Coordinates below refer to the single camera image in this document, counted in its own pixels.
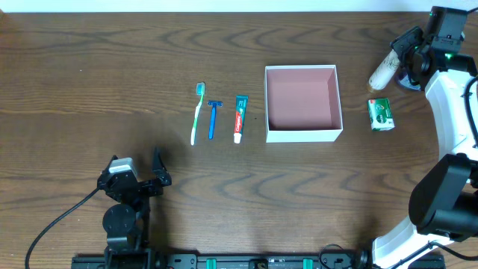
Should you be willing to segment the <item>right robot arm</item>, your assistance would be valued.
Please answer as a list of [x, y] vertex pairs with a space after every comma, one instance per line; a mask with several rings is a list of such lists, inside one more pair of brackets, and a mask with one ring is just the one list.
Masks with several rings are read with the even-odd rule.
[[356, 256], [353, 268], [443, 268], [431, 254], [477, 236], [477, 67], [460, 52], [469, 10], [432, 7], [425, 28], [409, 29], [391, 42], [391, 52], [369, 78], [382, 90], [398, 68], [418, 86], [432, 108], [438, 135], [438, 163], [415, 186], [408, 216]]

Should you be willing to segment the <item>green soap bar box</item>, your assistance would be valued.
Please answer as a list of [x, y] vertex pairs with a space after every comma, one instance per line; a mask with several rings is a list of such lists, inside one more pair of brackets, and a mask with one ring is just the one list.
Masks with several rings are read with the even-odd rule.
[[388, 131], [395, 127], [388, 99], [369, 99], [367, 109], [373, 131]]

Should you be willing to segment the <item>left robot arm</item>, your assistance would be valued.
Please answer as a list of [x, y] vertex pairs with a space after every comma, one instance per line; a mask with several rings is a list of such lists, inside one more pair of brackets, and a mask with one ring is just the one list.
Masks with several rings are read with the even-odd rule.
[[132, 158], [113, 156], [97, 180], [99, 189], [117, 201], [102, 221], [112, 253], [139, 252], [148, 245], [149, 199], [162, 195], [164, 188], [172, 184], [158, 148], [153, 154], [152, 172], [154, 179], [140, 182]]

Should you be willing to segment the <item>white lotion tube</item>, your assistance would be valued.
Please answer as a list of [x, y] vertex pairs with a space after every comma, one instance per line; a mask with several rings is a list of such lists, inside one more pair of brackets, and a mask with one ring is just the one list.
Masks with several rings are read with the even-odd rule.
[[371, 93], [383, 90], [388, 85], [399, 66], [400, 60], [398, 55], [394, 50], [391, 50], [369, 78], [367, 89]]

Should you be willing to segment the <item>clear soap pump bottle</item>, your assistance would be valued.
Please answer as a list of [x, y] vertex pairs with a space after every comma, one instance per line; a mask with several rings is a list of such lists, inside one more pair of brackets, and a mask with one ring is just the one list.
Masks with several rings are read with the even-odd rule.
[[413, 79], [410, 78], [411, 71], [405, 67], [400, 68], [400, 71], [394, 76], [394, 81], [398, 86], [405, 90], [421, 91], [421, 87]]

